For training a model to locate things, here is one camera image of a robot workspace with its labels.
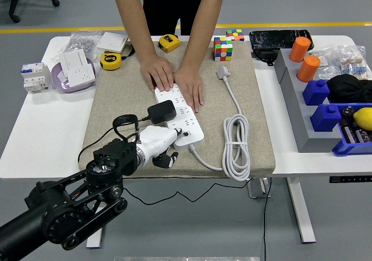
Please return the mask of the person's right hand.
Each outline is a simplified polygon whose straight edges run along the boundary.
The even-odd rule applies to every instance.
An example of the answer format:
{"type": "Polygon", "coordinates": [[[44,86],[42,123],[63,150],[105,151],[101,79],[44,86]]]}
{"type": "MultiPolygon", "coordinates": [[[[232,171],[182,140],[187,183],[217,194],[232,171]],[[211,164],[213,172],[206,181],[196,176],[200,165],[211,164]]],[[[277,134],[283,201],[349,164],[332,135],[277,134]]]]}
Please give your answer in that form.
{"type": "Polygon", "coordinates": [[[141,58],[141,73],[151,92],[155,88],[169,91],[173,86],[173,68],[166,58],[157,55],[141,58]]]}

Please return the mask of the person's left hand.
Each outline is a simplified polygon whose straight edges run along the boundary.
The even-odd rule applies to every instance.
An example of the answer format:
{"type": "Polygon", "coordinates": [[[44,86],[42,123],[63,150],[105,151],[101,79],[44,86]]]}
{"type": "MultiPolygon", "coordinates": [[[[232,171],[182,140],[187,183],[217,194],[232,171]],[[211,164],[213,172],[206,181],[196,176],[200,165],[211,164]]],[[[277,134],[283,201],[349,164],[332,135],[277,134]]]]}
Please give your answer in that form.
{"type": "Polygon", "coordinates": [[[173,75],[186,103],[195,112],[204,104],[202,80],[198,73],[188,67],[179,68],[173,75]]]}

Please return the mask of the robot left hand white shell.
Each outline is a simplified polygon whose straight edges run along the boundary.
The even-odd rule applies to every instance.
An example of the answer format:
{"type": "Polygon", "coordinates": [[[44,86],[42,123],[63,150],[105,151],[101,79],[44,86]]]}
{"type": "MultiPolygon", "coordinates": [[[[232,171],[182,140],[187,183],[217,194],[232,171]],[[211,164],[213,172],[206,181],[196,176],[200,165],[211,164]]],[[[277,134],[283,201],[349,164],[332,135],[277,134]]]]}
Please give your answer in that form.
{"type": "Polygon", "coordinates": [[[144,167],[150,160],[156,167],[168,169],[178,158],[178,152],[171,156],[167,151],[179,136],[188,136],[180,128],[165,128],[148,126],[140,133],[140,142],[137,143],[137,169],[144,167]]]}

